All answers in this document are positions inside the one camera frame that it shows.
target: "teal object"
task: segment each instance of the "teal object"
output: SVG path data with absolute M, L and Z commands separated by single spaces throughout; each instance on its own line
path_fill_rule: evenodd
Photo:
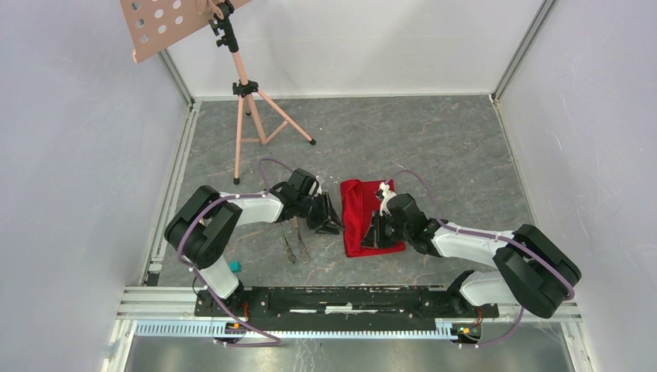
M 242 265 L 239 264 L 239 261 L 231 261 L 228 264 L 228 267 L 230 267 L 230 270 L 233 273 L 239 273 L 242 270 Z

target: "black clamp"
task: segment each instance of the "black clamp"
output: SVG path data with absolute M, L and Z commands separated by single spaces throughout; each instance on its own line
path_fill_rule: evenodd
M 210 27 L 212 28 L 212 32 L 215 33 L 215 36 L 219 36 L 219 30 L 224 29 L 226 23 L 230 24 L 228 18 L 235 12 L 235 6 L 229 0 L 220 2 L 217 4 L 217 6 L 219 7 L 219 10 L 222 11 L 224 19 L 220 19 L 216 14 L 214 14 L 212 15 L 212 19 L 208 21 L 210 23 Z
M 418 253 L 440 257 L 432 242 L 440 224 L 436 219 L 427 219 L 410 194 L 395 195 L 387 202 L 387 208 L 389 215 L 381 216 L 379 211 L 374 211 L 372 225 L 361 246 L 388 248 L 405 241 Z
M 258 91 L 258 83 L 255 81 L 249 81 L 248 84 L 244 85 L 242 82 L 237 85 L 237 83 L 232 83 L 232 93 L 234 95 L 241 95 L 242 98 L 245 98 L 247 95 L 255 93 Z
M 287 221 L 295 216 L 306 220 L 306 225 L 317 234 L 338 235 L 345 226 L 326 191 L 315 195 L 319 187 L 317 178 L 301 168 L 292 172 L 287 182 L 273 187 L 271 194 L 283 203 L 283 210 L 277 222 Z

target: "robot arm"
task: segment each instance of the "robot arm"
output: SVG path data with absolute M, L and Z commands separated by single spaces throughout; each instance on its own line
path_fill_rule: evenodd
M 250 198 L 232 195 L 235 198 L 200 215 L 209 204 L 228 196 L 231 194 L 201 186 L 164 231 L 165 239 L 178 249 L 192 222 L 201 221 L 191 231 L 182 254 L 220 298 L 227 298 L 239 287 L 239 280 L 223 257 L 235 227 L 256 222 L 283 222 L 298 216 L 306 219 L 308 228 L 316 233 L 339 234 L 344 229 L 329 194 L 322 192 L 315 176 L 306 170 L 295 170 L 287 182 L 277 184 L 269 193 L 262 191 Z
M 490 273 L 467 271 L 452 283 L 448 291 L 458 291 L 466 301 L 456 306 L 517 303 L 549 318 L 567 298 L 568 290 L 532 256 L 543 259 L 572 286 L 582 277 L 580 269 L 532 225 L 502 232 L 466 229 L 445 220 L 427 219 L 413 197 L 397 195 L 386 184 L 381 184 L 377 196 L 381 208 L 375 212 L 362 245 L 386 247 L 403 240 L 422 254 L 459 257 L 497 268 Z M 532 255 L 502 241 L 503 237 L 524 245 Z

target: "speckled floor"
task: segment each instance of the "speckled floor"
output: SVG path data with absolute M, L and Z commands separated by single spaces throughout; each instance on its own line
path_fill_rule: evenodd
M 261 157 L 274 157 L 324 178 L 335 208 L 342 214 L 339 183 L 351 178 L 380 180 L 396 170 L 413 169 L 437 195 L 443 217 L 481 229 L 516 229 L 530 222 L 511 155 L 495 111 L 486 96 L 394 98 L 321 98 L 280 100 L 278 104 L 317 140 L 310 146 L 291 127 L 271 143 L 245 143 L 242 183 L 232 184 L 235 156 L 236 102 L 203 102 L 184 174 L 178 207 L 203 184 L 219 191 L 264 189 L 257 171 Z M 283 121 L 258 102 L 265 130 Z M 245 137 L 257 137 L 246 117 Z M 288 172 L 267 165 L 271 181 Z M 432 215 L 421 185 L 404 175 L 397 191 L 411 193 Z M 289 222 L 284 231 L 293 248 Z M 347 258 L 342 236 L 315 235 L 301 224 L 310 260 L 287 261 L 280 227 L 240 226 L 225 251 L 242 264 L 239 279 L 250 285 L 449 284 L 464 270 L 486 269 L 460 259 L 434 258 L 412 247 L 378 257 Z M 159 286 L 190 286 L 193 277 L 169 248 Z

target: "red towel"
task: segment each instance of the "red towel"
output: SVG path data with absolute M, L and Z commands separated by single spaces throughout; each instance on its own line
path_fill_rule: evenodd
M 340 184 L 342 195 L 342 221 L 345 223 L 345 253 L 347 257 L 375 256 L 401 252 L 406 249 L 404 242 L 391 248 L 374 249 L 360 245 L 372 223 L 372 212 L 378 211 L 381 202 L 376 196 L 383 181 L 347 180 Z M 393 181 L 390 190 L 394 191 Z

